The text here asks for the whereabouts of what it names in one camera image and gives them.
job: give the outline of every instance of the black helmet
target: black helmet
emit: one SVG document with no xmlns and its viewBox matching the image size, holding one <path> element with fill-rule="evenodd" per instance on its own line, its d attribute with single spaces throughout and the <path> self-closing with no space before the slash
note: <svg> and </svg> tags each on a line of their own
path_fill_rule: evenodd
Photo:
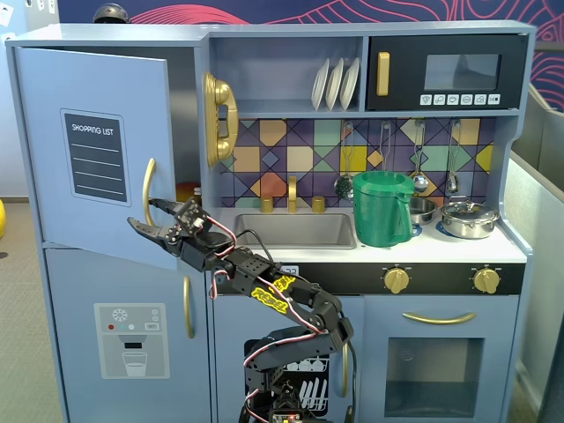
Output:
<svg viewBox="0 0 564 423">
<path fill-rule="evenodd" d="M 125 9 L 116 3 L 103 4 L 94 15 L 94 24 L 130 24 Z"/>
</svg>

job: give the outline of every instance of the stove knob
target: stove knob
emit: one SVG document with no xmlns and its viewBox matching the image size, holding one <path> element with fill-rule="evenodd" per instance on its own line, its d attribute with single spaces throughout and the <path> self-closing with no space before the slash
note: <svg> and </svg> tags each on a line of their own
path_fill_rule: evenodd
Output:
<svg viewBox="0 0 564 423">
<path fill-rule="evenodd" d="M 403 269 L 390 269 L 384 275 L 384 284 L 386 284 L 391 292 L 399 293 L 402 289 L 407 287 L 407 284 L 409 284 L 409 275 Z"/>
<path fill-rule="evenodd" d="M 481 269 L 474 275 L 474 285 L 483 293 L 495 293 L 500 275 L 492 269 Z"/>
</svg>

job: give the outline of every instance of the yellow ball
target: yellow ball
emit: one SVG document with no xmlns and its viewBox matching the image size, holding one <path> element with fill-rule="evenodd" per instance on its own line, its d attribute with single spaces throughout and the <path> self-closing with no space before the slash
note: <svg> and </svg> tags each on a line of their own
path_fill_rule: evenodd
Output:
<svg viewBox="0 0 564 423">
<path fill-rule="evenodd" d="M 6 210 L 4 209 L 2 200 L 0 200 L 0 238 L 2 238 L 2 235 L 4 235 L 5 226 L 6 226 Z"/>
</svg>

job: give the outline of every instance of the gray floor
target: gray floor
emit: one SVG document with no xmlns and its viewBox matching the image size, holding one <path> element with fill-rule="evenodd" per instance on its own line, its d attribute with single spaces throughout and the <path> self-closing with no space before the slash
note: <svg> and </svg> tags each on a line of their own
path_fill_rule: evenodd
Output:
<svg viewBox="0 0 564 423">
<path fill-rule="evenodd" d="M 0 420 L 61 423 L 29 204 L 5 208 L 7 226 L 0 239 L 0 253 L 8 253 L 0 259 Z M 535 421 L 516 383 L 509 423 Z"/>
</svg>

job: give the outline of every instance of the play kitchen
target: play kitchen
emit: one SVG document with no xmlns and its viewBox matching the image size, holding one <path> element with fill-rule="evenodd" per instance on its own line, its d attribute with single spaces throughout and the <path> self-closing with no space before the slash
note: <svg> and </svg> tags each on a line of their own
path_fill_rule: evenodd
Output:
<svg viewBox="0 0 564 423">
<path fill-rule="evenodd" d="M 128 225 L 171 225 L 151 198 L 187 192 L 342 303 L 353 349 L 282 368 L 310 415 L 507 421 L 532 251 L 502 200 L 533 27 L 102 27 L 7 42 L 67 421 L 237 422 L 243 358 L 292 325 L 226 281 L 211 301 L 209 272 Z"/>
</svg>

